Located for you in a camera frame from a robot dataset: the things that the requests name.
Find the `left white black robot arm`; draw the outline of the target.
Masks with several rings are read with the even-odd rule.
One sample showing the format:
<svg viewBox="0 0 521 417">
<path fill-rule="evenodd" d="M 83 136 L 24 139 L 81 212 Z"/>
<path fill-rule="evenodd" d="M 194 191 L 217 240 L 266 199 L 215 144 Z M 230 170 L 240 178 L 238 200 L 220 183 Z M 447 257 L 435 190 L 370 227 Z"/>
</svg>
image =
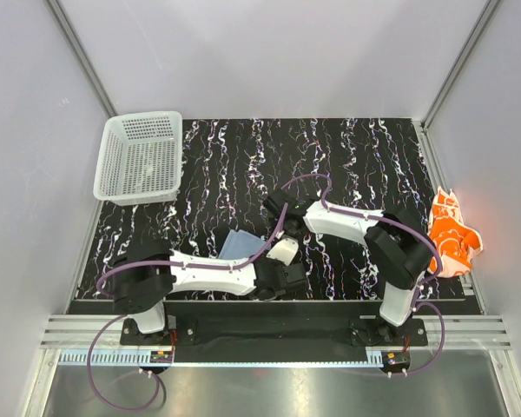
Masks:
<svg viewBox="0 0 521 417">
<path fill-rule="evenodd" d="M 306 271 L 293 262 L 298 250 L 291 238 L 267 245 L 243 232 L 231 232 L 215 259 L 168 249 L 161 242 L 133 245 L 115 259 L 106 291 L 113 312 L 132 317 L 140 334 L 159 344 L 169 336 L 162 302 L 172 293 L 222 292 L 272 301 L 306 290 Z"/>
</svg>

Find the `blue white bear towel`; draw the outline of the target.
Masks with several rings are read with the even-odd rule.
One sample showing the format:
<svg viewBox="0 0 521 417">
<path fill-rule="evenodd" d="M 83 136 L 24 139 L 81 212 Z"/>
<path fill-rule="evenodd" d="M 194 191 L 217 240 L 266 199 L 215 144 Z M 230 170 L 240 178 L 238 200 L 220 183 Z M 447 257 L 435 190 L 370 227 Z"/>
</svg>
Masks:
<svg viewBox="0 0 521 417">
<path fill-rule="evenodd" d="M 236 260 L 255 255 L 263 247 L 264 241 L 244 230 L 230 230 L 218 258 Z"/>
</svg>

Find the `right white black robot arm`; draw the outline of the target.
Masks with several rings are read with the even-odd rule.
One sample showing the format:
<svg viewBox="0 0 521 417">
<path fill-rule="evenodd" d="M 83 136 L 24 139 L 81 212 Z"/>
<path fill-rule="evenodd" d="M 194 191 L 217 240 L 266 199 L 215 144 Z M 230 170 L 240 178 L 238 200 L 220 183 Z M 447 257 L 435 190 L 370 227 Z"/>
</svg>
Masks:
<svg viewBox="0 0 521 417">
<path fill-rule="evenodd" d="M 322 199 L 300 202 L 282 189 L 269 194 L 263 206 L 272 217 L 284 218 L 286 235 L 330 235 L 367 247 L 385 281 L 378 337 L 391 345 L 406 337 L 416 289 L 438 256 L 432 240 L 406 209 L 363 210 Z"/>
</svg>

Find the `orange white towel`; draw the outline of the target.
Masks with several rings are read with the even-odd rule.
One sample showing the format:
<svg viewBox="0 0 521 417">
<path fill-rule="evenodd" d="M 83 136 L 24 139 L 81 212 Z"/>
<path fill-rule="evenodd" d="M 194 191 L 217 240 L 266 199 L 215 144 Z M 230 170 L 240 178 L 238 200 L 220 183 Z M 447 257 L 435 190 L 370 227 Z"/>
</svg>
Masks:
<svg viewBox="0 0 521 417">
<path fill-rule="evenodd" d="M 439 278 L 452 278 L 472 271 L 472 261 L 484 249 L 480 234 L 465 225 L 458 198 L 452 190 L 438 187 L 432 200 L 428 220 L 428 236 L 441 261 L 431 260 L 428 272 Z"/>
</svg>

